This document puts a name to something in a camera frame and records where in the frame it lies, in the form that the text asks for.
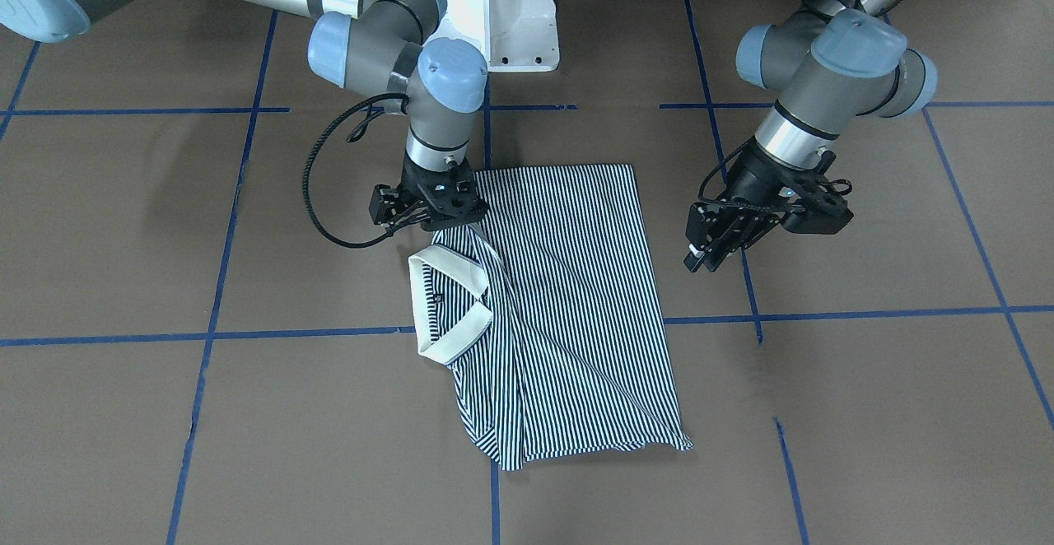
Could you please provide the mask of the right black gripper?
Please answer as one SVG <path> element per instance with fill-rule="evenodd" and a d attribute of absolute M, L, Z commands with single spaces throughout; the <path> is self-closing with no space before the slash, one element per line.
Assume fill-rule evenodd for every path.
<path fill-rule="evenodd" d="M 430 222 L 434 214 L 467 217 L 479 210 L 479 186 L 468 159 L 443 170 L 429 170 L 403 159 L 401 186 L 376 184 L 369 214 L 385 237 L 406 227 Z"/>

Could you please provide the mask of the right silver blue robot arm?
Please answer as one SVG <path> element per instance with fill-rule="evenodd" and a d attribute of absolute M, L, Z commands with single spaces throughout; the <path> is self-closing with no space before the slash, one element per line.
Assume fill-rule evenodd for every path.
<path fill-rule="evenodd" d="M 135 0 L 2 0 L 7 30 L 60 43 Z M 370 215 L 391 237 L 405 226 L 437 232 L 482 220 L 466 156 L 484 100 L 488 65 L 467 41 L 440 38 L 447 0 L 241 0 L 309 17 L 306 60 L 324 80 L 362 95 L 365 117 L 347 142 L 362 140 L 380 114 L 405 114 L 408 135 L 399 184 L 377 184 Z"/>

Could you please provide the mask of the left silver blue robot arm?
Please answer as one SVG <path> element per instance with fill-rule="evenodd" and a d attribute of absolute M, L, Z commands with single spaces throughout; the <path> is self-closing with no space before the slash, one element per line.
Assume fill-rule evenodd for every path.
<path fill-rule="evenodd" d="M 767 116 L 718 167 L 718 196 L 700 191 L 689 208 L 685 267 L 715 271 L 774 227 L 833 235 L 853 219 L 846 179 L 829 179 L 833 144 L 854 118 L 917 113 L 934 97 L 936 66 L 885 22 L 902 0 L 800 0 L 780 25 L 743 35 L 735 67 L 775 91 Z"/>

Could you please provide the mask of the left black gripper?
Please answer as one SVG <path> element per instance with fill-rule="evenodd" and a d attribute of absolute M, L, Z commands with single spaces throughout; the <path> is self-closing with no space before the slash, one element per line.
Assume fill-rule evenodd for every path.
<path fill-rule="evenodd" d="M 802 229 L 804 197 L 793 201 L 784 196 L 784 189 L 798 193 L 803 182 L 803 170 L 783 166 L 757 142 L 743 143 L 728 170 L 724 207 L 702 201 L 690 205 L 684 266 L 692 273 L 700 268 L 714 272 L 730 254 L 745 251 L 775 225 Z"/>

